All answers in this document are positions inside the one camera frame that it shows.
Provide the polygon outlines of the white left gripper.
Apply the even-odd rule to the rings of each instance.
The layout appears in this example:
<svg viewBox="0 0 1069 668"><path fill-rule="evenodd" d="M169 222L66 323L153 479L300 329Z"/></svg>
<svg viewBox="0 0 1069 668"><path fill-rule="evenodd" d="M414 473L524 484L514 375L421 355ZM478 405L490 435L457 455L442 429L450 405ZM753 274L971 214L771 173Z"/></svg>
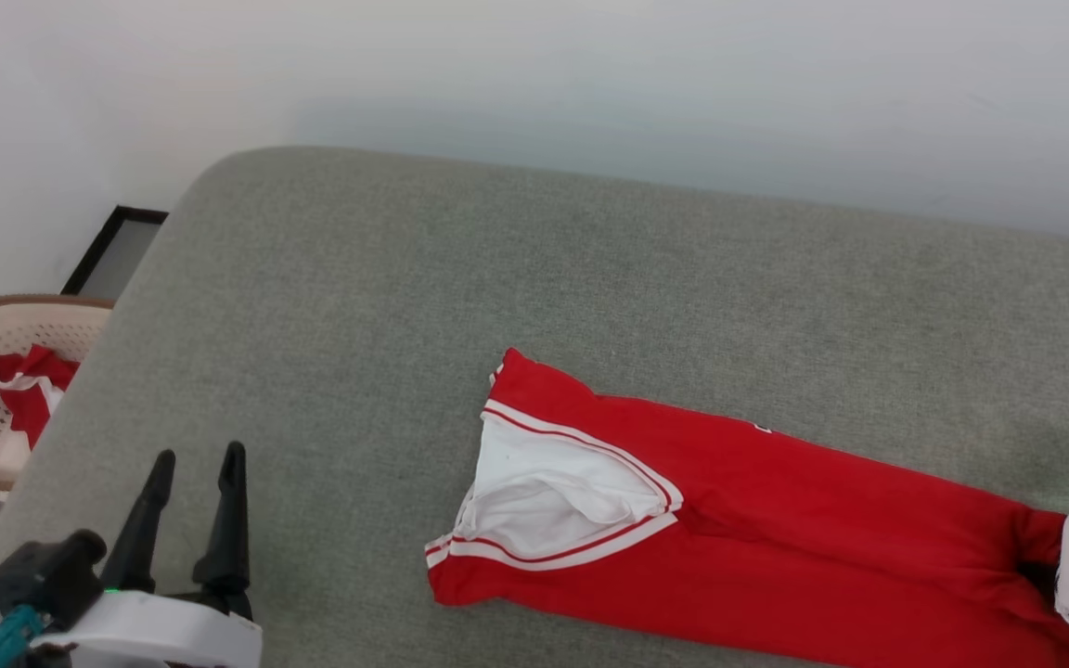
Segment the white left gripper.
<svg viewBox="0 0 1069 668"><path fill-rule="evenodd" d="M174 469L174 452L165 449L108 553L102 584L117 591L102 593L69 631L35 638L33 650L68 655L72 667L259 667L263 630L251 621L247 595L251 576L246 449L238 441L226 446L219 507L207 549L192 570L203 605L151 595L154 546Z"/></svg>

